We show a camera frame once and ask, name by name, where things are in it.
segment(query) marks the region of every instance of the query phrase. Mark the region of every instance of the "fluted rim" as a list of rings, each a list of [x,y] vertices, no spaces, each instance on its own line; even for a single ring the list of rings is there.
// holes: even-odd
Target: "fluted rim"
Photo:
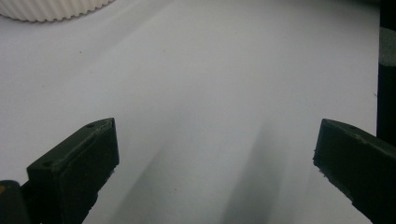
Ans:
[[[20,21],[54,21],[86,14],[114,0],[0,0],[0,14]]]

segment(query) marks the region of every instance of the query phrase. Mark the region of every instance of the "cupcake liner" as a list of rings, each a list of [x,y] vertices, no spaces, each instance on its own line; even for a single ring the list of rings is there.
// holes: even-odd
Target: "cupcake liner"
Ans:
[[[20,21],[53,21],[86,14],[113,0],[0,0],[0,14]]]

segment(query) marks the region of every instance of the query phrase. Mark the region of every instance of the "white ribbed object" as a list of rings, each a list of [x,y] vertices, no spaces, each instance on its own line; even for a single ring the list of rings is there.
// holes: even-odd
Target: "white ribbed object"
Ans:
[[[113,0],[0,0],[0,14],[21,21],[53,21],[94,11]]]

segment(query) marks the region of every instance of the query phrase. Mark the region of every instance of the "white table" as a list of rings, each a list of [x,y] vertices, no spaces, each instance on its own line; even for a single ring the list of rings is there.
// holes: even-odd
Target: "white table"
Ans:
[[[342,0],[0,18],[0,179],[114,117],[120,165],[86,224],[370,223],[312,157],[323,118],[375,133],[378,24]]]

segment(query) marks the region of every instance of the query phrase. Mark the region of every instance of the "white paper baking cup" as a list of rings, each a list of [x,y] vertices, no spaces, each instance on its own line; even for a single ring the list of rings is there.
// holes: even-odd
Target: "white paper baking cup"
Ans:
[[[94,11],[113,0],[0,0],[0,14],[21,21],[53,21]]]

